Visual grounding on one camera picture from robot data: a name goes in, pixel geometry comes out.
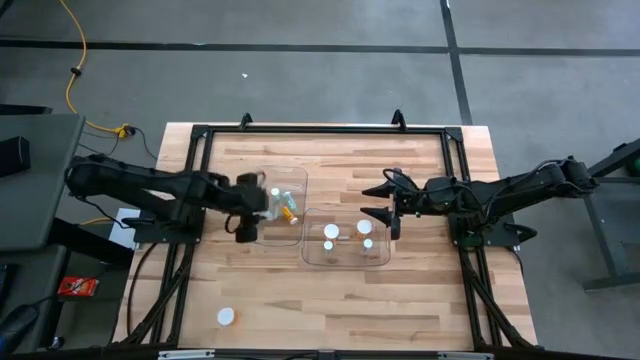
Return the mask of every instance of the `wooden tabletop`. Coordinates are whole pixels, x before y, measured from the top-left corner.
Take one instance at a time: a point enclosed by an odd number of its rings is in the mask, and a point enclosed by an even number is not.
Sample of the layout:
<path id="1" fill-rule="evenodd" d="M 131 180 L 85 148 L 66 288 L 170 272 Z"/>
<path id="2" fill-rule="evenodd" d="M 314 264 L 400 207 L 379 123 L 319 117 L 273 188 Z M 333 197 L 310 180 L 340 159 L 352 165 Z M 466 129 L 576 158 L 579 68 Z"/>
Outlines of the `wooden tabletop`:
<path id="1" fill-rule="evenodd" d="M 183 170 L 192 125 L 167 124 L 159 169 Z M 498 179 L 488 128 L 462 129 L 471 178 Z M 385 167 L 402 168 L 418 184 L 444 175 L 440 140 L 429 135 L 217 134 L 210 164 L 209 171 L 231 179 L 264 165 L 301 167 L 308 174 L 306 208 L 328 211 L 388 205 L 389 200 L 360 194 L 383 182 Z M 391 260 L 359 269 L 309 266 L 298 246 L 237 244 L 224 231 L 223 220 L 207 212 L 180 347 L 472 349 L 460 261 L 444 217 L 404 217 L 402 237 L 391 244 Z M 167 246 L 158 245 L 142 267 L 133 299 L 134 326 L 157 298 L 166 251 Z M 129 279 L 142 252 L 136 252 Z M 536 343 L 516 258 L 504 249 L 487 248 L 487 261 L 498 305 Z M 126 335 L 128 287 L 114 341 Z M 216 321 L 224 307 L 236 311 L 231 326 Z M 163 336 L 172 308 L 170 304 Z M 478 309 L 489 341 L 484 306 Z"/>

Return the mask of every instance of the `gray table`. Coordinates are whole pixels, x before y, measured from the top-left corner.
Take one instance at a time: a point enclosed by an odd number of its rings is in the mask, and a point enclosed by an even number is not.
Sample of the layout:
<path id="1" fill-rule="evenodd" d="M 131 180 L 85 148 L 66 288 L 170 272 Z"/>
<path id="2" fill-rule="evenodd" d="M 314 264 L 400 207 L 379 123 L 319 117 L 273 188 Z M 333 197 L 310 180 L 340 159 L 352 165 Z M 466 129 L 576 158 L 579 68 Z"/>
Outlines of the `gray table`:
<path id="1" fill-rule="evenodd" d="M 0 263 L 18 265 L 9 296 L 2 307 L 0 319 L 4 319 L 18 305 L 33 303 L 55 294 L 66 257 L 67 250 L 60 245 L 49 245 L 27 252 L 0 253 Z M 43 301 L 38 306 L 40 312 L 38 319 L 31 331 L 22 339 L 16 353 L 33 352 L 40 347 L 40 339 L 54 301 L 57 299 Z"/>
<path id="2" fill-rule="evenodd" d="M 23 136 L 31 149 L 31 169 L 0 179 L 0 251 L 47 243 L 83 124 L 79 115 L 0 116 L 0 140 Z"/>

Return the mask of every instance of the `white bottle cap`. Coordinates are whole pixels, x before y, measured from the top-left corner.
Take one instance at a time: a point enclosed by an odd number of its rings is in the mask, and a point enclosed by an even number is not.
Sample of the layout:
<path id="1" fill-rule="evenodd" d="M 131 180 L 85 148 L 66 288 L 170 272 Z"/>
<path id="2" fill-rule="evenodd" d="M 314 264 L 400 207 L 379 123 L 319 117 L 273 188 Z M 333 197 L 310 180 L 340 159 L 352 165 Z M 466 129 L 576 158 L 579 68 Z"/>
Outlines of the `white bottle cap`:
<path id="1" fill-rule="evenodd" d="M 324 236 L 327 239 L 331 239 L 331 240 L 336 239 L 338 235 L 340 235 L 340 229 L 338 229 L 338 225 L 329 224 L 324 227 Z"/>
<path id="2" fill-rule="evenodd" d="M 364 235 L 369 234 L 371 230 L 373 230 L 373 224 L 369 220 L 358 221 L 358 225 L 356 227 L 358 228 L 358 232 Z"/>
<path id="3" fill-rule="evenodd" d="M 224 308 L 218 311 L 218 324 L 222 326 L 230 325 L 233 322 L 234 313 L 232 308 Z"/>

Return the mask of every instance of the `clear plastic container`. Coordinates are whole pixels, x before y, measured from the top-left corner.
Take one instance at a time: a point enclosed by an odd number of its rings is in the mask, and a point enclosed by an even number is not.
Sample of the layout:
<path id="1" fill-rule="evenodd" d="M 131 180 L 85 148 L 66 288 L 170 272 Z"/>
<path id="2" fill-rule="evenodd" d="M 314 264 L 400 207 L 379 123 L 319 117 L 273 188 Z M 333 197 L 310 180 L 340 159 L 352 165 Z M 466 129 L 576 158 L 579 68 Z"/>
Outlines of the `clear plastic container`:
<path id="1" fill-rule="evenodd" d="M 357 228 L 362 220 L 371 225 L 366 235 Z M 339 229 L 336 238 L 332 225 Z M 388 231 L 383 223 L 359 211 L 309 209 L 304 217 L 302 259 L 317 266 L 381 266 L 391 259 Z"/>
<path id="2" fill-rule="evenodd" d="M 307 172 L 299 167 L 265 166 L 259 169 L 269 195 L 268 219 L 258 225 L 257 244 L 295 246 L 302 239 L 307 200 Z M 290 214 L 285 214 L 285 207 Z"/>

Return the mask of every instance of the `yellow object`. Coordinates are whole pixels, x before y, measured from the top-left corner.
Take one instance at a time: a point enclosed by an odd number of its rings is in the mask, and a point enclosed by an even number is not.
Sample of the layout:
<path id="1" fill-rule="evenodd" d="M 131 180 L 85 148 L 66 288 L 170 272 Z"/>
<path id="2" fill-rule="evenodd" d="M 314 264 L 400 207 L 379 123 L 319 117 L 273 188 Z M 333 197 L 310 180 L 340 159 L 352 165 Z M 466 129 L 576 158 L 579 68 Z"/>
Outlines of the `yellow object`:
<path id="1" fill-rule="evenodd" d="M 107 222 L 107 221 L 113 221 L 109 218 L 97 218 L 97 219 L 91 219 L 89 221 L 85 221 L 83 223 L 80 223 L 81 226 L 84 225 L 92 225 L 92 224 L 96 224 L 96 223 L 101 223 L 101 222 Z"/>
<path id="2" fill-rule="evenodd" d="M 80 26 L 78 19 L 76 19 L 76 16 L 73 14 L 71 9 L 67 6 L 64 0 L 59 0 L 59 1 L 60 1 L 60 4 L 64 7 L 64 9 L 67 10 L 67 13 L 69 13 L 69 16 L 71 16 L 71 20 L 73 20 L 73 22 L 76 24 L 76 28 L 78 29 L 78 32 L 80 33 L 80 38 L 82 39 L 82 57 L 80 58 L 80 62 L 78 63 L 78 65 L 76 65 L 75 67 L 77 72 L 81 73 L 82 67 L 84 66 L 84 63 L 87 60 L 87 39 L 84 36 L 84 31 L 82 31 L 82 27 Z M 73 87 L 73 84 L 75 83 L 77 77 L 78 75 L 72 71 L 71 78 L 69 79 L 69 83 L 67 84 L 67 90 L 65 91 L 65 98 L 67 100 L 67 105 L 69 106 L 69 109 L 74 114 L 77 114 L 78 111 L 71 103 L 71 88 Z M 87 125 L 91 126 L 94 129 L 114 133 L 121 139 L 126 138 L 129 135 L 124 129 L 126 126 L 128 126 L 128 124 L 123 124 L 122 126 L 117 128 L 107 128 L 104 126 L 96 125 L 89 120 L 85 120 L 85 122 L 87 123 Z"/>
<path id="3" fill-rule="evenodd" d="M 282 207 L 282 215 L 284 215 L 284 218 L 287 219 L 287 221 L 291 225 L 295 225 L 298 222 L 298 218 L 295 215 L 293 215 L 291 210 L 289 210 L 289 208 L 286 206 Z"/>

